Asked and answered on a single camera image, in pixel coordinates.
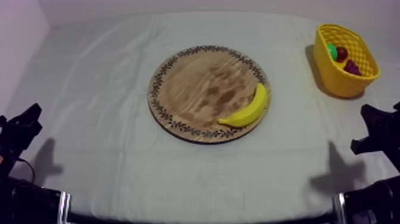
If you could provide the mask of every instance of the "white wall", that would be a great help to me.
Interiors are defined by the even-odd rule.
[[[255,11],[400,33],[400,0],[39,0],[53,26],[130,13]]]
[[[38,0],[0,0],[0,114],[48,30]]]

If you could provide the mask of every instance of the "cable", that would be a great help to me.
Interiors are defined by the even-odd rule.
[[[35,179],[36,179],[36,174],[35,174],[35,170],[34,170],[33,167],[30,165],[30,163],[29,163],[28,161],[24,160],[23,158],[18,158],[17,161],[18,161],[18,162],[26,163],[26,164],[29,166],[30,170],[32,171],[32,180],[31,180],[30,182],[31,182],[31,183],[34,183],[34,182],[35,182]]]

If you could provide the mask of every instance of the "green fruit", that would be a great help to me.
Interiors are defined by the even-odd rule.
[[[328,43],[327,47],[328,47],[329,54],[332,57],[333,61],[336,61],[336,59],[338,58],[338,51],[336,50],[336,47],[331,43]]]

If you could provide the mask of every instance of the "toy fruit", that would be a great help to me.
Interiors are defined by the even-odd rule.
[[[250,104],[230,115],[226,119],[218,119],[218,123],[222,125],[231,125],[234,127],[242,127],[251,124],[256,121],[257,118],[263,113],[265,106],[267,105],[267,90],[264,85],[259,83],[255,88],[255,95]]]
[[[343,68],[343,70],[347,71],[348,73],[355,74],[357,76],[361,75],[357,65],[352,60],[347,61],[346,66]]]
[[[328,43],[326,46],[328,47],[329,54],[332,57],[333,61],[336,61],[336,59],[338,58],[338,51],[336,50],[336,47],[331,43]]]
[[[337,51],[337,62],[344,62],[348,56],[346,48],[339,46],[336,48]]]

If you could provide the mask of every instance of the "wooden plate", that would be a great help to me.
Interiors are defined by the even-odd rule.
[[[219,118],[252,101],[259,82],[268,92],[262,116],[241,128],[219,125]],[[191,142],[218,143],[241,137],[258,125],[268,110],[270,92],[267,76],[249,57],[223,46],[196,46],[157,68],[147,99],[154,118],[168,132]]]

